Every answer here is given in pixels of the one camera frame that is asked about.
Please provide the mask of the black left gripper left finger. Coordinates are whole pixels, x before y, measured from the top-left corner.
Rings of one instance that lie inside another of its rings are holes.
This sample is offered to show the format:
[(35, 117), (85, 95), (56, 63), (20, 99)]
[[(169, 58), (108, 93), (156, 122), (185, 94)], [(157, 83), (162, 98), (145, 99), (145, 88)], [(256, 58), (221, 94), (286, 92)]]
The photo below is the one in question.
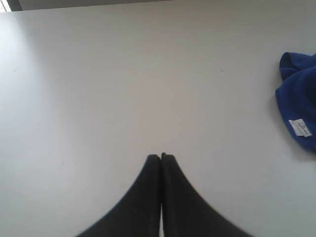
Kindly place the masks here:
[(122, 199), (80, 237), (158, 237), (161, 212), (161, 160), (149, 155)]

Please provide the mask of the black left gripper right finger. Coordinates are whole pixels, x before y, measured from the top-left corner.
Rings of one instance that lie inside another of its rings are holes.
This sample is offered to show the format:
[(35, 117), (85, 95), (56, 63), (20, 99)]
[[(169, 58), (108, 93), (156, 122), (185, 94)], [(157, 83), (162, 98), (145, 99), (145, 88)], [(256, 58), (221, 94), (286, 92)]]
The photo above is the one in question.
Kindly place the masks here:
[(162, 220), (166, 237), (249, 237), (194, 189), (174, 155), (161, 154)]

